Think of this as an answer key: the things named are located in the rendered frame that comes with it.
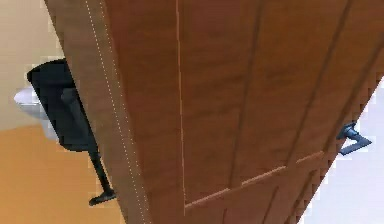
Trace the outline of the white round toilet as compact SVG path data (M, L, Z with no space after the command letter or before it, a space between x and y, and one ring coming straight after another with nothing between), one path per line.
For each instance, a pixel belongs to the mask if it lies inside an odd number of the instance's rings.
M15 94L14 101L24 113L40 122L46 138L54 141L59 140L57 133L32 86L20 89Z

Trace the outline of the brown wooden room door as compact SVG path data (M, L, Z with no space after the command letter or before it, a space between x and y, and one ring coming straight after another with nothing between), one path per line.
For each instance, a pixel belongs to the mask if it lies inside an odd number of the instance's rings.
M126 224L298 224L384 77L384 0L44 0Z

